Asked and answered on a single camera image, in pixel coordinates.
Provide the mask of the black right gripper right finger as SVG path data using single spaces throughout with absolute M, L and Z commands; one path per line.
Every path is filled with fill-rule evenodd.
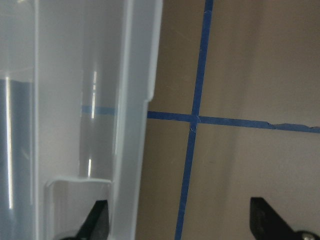
M 293 230 L 262 197 L 250 198 L 249 228 L 256 240 L 318 240 L 307 230 Z

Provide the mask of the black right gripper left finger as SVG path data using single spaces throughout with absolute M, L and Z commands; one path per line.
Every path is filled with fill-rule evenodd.
M 109 232 L 108 200 L 97 200 L 76 235 L 62 240 L 107 240 Z

